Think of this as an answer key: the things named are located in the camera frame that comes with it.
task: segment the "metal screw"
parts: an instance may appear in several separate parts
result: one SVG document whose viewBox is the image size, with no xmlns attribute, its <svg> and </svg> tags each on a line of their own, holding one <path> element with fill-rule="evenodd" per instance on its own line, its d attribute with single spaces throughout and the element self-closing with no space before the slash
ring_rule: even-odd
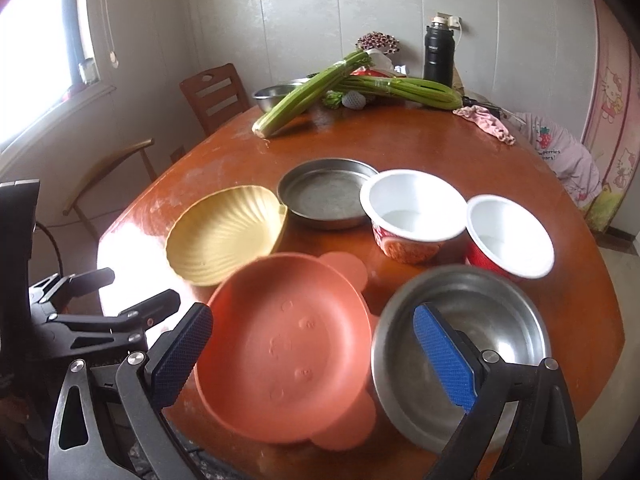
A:
<svg viewBox="0 0 640 480">
<path fill-rule="evenodd" d="M 556 361 L 552 357 L 547 357 L 545 359 L 545 368 L 547 368 L 548 370 L 558 370 L 558 361 Z"/>
<path fill-rule="evenodd" d="M 145 355 L 142 352 L 133 352 L 133 354 L 129 354 L 129 357 L 127 357 L 127 363 L 130 365 L 139 365 L 144 360 Z"/>
<path fill-rule="evenodd" d="M 482 359 L 484 359 L 487 363 L 497 363 L 500 360 L 500 356 L 498 352 L 494 352 L 493 350 L 485 350 L 482 352 Z"/>
<path fill-rule="evenodd" d="M 69 368 L 73 373 L 79 372 L 84 368 L 84 361 L 82 361 L 82 359 L 76 359 L 71 363 Z"/>
</svg>

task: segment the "bright window light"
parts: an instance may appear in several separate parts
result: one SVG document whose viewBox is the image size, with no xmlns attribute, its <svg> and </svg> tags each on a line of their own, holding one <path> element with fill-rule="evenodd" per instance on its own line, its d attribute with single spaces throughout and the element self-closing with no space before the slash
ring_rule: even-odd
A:
<svg viewBox="0 0 640 480">
<path fill-rule="evenodd" d="M 0 13 L 0 142 L 58 104 L 70 86 L 62 0 L 11 0 Z"/>
</svg>

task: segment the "chair leg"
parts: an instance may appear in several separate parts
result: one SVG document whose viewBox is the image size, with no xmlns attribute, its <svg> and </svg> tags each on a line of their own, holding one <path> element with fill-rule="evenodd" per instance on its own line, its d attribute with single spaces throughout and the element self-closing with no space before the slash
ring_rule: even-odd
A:
<svg viewBox="0 0 640 480">
<path fill-rule="evenodd" d="M 95 240 L 96 245 L 100 243 L 100 235 L 98 234 L 98 231 L 95 230 L 95 227 L 91 223 L 91 221 L 86 216 L 84 216 L 84 213 L 80 210 L 80 208 L 77 205 L 74 206 L 74 211 L 78 215 L 78 218 L 82 222 L 82 225 L 84 225 L 86 230 L 89 231 L 91 238 Z"/>
<path fill-rule="evenodd" d="M 142 162 L 145 165 L 146 174 L 148 174 L 151 182 L 154 182 L 156 178 L 158 178 L 158 175 L 156 174 L 156 170 L 154 170 L 154 167 L 151 165 L 151 161 L 149 160 L 149 157 L 147 156 L 145 150 L 140 150 L 140 156 L 142 157 Z"/>
</svg>

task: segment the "green vegetable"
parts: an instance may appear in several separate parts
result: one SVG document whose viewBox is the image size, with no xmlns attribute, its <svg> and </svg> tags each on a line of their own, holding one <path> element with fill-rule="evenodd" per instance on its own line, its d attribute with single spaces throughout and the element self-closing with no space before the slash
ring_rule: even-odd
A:
<svg viewBox="0 0 640 480">
<path fill-rule="evenodd" d="M 324 97 L 322 98 L 322 104 L 327 108 L 332 108 L 335 110 L 340 107 L 342 104 L 342 96 L 344 94 L 342 92 L 334 92 L 333 90 L 329 90 Z"/>
<path fill-rule="evenodd" d="M 252 128 L 254 134 L 263 139 L 268 139 L 290 120 L 309 108 L 345 76 L 355 69 L 367 66 L 370 63 L 369 54 L 363 50 L 352 52 L 344 60 L 331 65 L 303 85 L 297 87 L 293 92 L 287 94 L 270 112 L 255 121 Z"/>
<path fill-rule="evenodd" d="M 455 90 L 435 81 L 415 77 L 348 76 L 334 89 L 340 92 L 355 90 L 362 94 L 400 97 L 443 110 L 455 110 L 462 106 L 462 97 Z"/>
</svg>

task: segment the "window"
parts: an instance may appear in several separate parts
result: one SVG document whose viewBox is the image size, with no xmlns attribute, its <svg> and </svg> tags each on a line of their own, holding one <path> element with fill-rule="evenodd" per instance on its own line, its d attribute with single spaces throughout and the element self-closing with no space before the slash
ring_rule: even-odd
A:
<svg viewBox="0 0 640 480">
<path fill-rule="evenodd" d="M 11 0 L 0 12 L 0 146 L 84 88 L 77 0 Z"/>
</svg>

